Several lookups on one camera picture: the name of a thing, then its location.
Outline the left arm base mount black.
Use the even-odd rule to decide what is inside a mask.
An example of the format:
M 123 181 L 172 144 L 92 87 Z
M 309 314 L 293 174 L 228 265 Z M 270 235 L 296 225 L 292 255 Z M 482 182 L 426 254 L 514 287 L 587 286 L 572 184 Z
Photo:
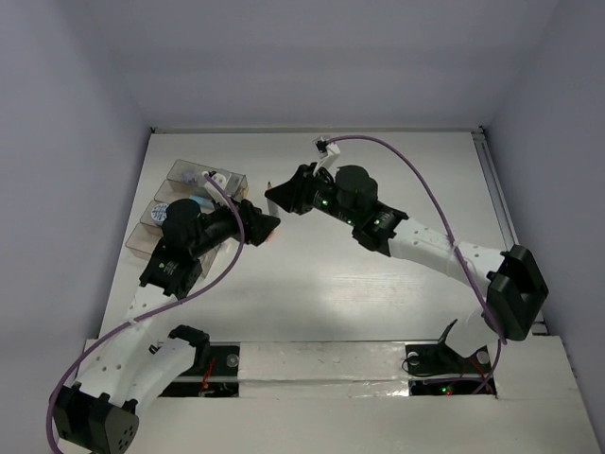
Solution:
M 179 375 L 160 397 L 237 397 L 239 362 L 239 344 L 212 343 L 205 363 L 197 362 Z

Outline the clear grey highlighter marker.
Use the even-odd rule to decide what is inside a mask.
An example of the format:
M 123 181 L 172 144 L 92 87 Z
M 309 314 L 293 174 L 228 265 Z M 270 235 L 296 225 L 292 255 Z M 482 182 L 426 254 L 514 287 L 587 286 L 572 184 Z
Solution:
M 268 182 L 266 192 L 268 192 L 271 188 L 272 188 L 271 182 Z M 279 218 L 280 217 L 279 206 L 274 201 L 270 200 L 269 198 L 266 197 L 266 199 L 267 199 L 267 206 L 268 206 L 268 214 L 270 216 Z

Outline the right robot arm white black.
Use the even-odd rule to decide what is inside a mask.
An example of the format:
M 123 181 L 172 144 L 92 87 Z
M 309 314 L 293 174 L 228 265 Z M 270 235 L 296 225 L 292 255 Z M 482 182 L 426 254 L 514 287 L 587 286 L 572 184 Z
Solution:
M 347 223 L 368 251 L 425 266 L 471 288 L 479 307 L 448 325 L 435 348 L 442 369 L 455 371 L 481 346 L 524 341 L 549 290 L 533 253 L 519 244 L 507 251 L 457 242 L 378 199 L 378 184 L 361 166 L 330 173 L 301 165 L 285 183 L 266 190 L 287 213 L 313 209 Z

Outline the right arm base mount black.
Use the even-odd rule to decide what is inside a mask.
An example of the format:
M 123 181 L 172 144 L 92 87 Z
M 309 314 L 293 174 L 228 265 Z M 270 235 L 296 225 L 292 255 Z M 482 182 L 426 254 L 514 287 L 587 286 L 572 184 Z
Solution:
M 497 396 L 488 347 L 464 358 L 446 344 L 456 322 L 449 323 L 436 341 L 406 346 L 401 368 L 408 375 L 411 396 Z

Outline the blue highlighter marker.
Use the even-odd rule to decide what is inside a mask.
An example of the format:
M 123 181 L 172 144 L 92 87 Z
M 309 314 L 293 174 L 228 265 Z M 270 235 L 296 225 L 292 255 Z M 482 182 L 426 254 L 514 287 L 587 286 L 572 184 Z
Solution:
M 212 208 L 214 203 L 208 199 L 205 199 L 201 196 L 191 195 L 189 197 L 190 200 L 195 201 L 199 206 Z

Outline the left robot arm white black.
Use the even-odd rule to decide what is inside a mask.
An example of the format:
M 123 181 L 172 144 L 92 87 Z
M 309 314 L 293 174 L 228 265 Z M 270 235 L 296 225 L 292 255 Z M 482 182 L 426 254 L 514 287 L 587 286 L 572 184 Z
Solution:
M 279 225 L 250 201 L 227 200 L 205 214 L 197 202 L 180 199 L 165 211 L 162 236 L 140 276 L 124 321 L 82 353 L 51 393 L 46 436 L 53 452 L 63 439 L 93 453 L 124 453 L 137 433 L 141 413 L 180 374 L 203 371 L 210 359 L 207 333 L 165 314 L 200 296 L 193 291 L 201 258 L 228 239 L 259 246 Z

